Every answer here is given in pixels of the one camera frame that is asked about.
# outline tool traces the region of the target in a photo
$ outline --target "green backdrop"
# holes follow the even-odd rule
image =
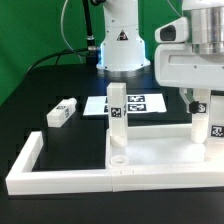
[[[180,11],[181,0],[171,2]],[[31,64],[66,48],[60,34],[63,4],[64,0],[0,0],[0,105],[22,81]],[[91,6],[91,18],[99,45],[104,39],[102,6]],[[145,40],[149,60],[153,59],[157,46],[155,29],[175,19],[177,15],[166,0],[139,0],[140,35]],[[86,47],[84,24],[82,1],[70,0],[65,33],[74,49]],[[79,59],[65,56],[60,63],[79,63]]]

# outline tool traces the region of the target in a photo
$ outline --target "black sticker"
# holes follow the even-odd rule
[[[217,137],[217,138],[223,138],[224,137],[224,126],[212,125],[211,136]]]
[[[66,106],[58,106],[56,109],[57,110],[64,110],[66,108]]]
[[[104,113],[108,113],[108,105],[104,106]]]
[[[199,103],[197,113],[205,114],[206,112],[207,112],[207,104],[206,103]]]
[[[121,117],[121,108],[112,107],[111,108],[111,117],[120,118]]]
[[[126,113],[127,113],[127,106],[126,106],[126,104],[124,105],[124,116],[126,115]]]
[[[146,104],[128,104],[128,111],[137,112],[137,111],[146,111]]]
[[[128,96],[128,102],[143,103],[143,102],[145,102],[145,96]]]
[[[118,36],[117,40],[118,41],[128,40],[128,37],[127,37],[126,33],[124,32],[124,30],[121,31],[121,33]]]
[[[68,118],[69,117],[69,110],[67,108],[67,110],[65,110],[65,118]]]

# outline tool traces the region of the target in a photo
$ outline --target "white rectangular post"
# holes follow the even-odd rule
[[[111,143],[115,147],[127,145],[126,84],[111,83],[107,87]]]

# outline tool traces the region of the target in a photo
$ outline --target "white block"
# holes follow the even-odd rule
[[[50,113],[47,114],[47,122],[49,127],[60,128],[69,117],[75,112],[75,98],[62,100]]]
[[[127,145],[126,84],[111,83],[107,87],[108,115],[111,143],[116,147]]]

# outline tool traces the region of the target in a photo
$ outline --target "sticker on robot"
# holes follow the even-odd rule
[[[144,103],[145,102],[145,96],[144,95],[128,96],[128,102],[129,103]]]
[[[146,112],[146,104],[128,104],[129,112]]]
[[[211,137],[223,138],[224,137],[224,126],[212,125]]]
[[[117,38],[117,41],[124,41],[124,40],[128,40],[128,37],[126,33],[124,32],[124,30],[122,30],[120,35]]]
[[[121,118],[121,108],[112,107],[111,108],[111,117]]]

